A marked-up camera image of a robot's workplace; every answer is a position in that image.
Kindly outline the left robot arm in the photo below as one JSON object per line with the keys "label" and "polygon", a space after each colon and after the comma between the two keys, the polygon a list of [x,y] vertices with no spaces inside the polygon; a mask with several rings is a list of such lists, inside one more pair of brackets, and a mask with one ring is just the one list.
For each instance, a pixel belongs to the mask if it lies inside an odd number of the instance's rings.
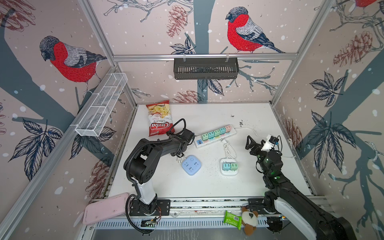
{"label": "left robot arm", "polygon": [[136,193],[130,194],[126,200],[125,214],[130,225],[142,235],[150,235],[153,230],[144,230],[136,226],[131,220],[129,209],[133,204],[138,204],[139,211],[144,214],[161,211],[157,205],[158,195],[151,181],[160,158],[168,154],[172,157],[183,157],[195,139],[195,133],[187,129],[184,118],[178,120],[166,134],[168,138],[165,140],[141,139],[124,163],[126,177],[136,190]]}

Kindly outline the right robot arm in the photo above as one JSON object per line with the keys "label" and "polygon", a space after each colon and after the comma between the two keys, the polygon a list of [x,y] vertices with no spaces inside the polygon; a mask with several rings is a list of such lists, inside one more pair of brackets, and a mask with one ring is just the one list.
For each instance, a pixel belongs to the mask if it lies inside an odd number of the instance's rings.
{"label": "right robot arm", "polygon": [[354,240],[352,225],[343,217],[335,217],[302,194],[282,172],[282,153],[274,149],[278,139],[257,143],[247,137],[246,150],[257,157],[256,165],[266,188],[263,207],[268,213],[286,217],[308,240]]}

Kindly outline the blue cube power socket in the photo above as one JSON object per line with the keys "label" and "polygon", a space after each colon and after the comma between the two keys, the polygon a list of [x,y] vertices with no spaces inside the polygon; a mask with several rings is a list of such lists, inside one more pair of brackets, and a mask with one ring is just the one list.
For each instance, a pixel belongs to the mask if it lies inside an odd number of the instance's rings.
{"label": "blue cube power socket", "polygon": [[189,176],[195,175],[201,169],[201,167],[201,162],[193,155],[188,156],[182,162],[182,168]]}

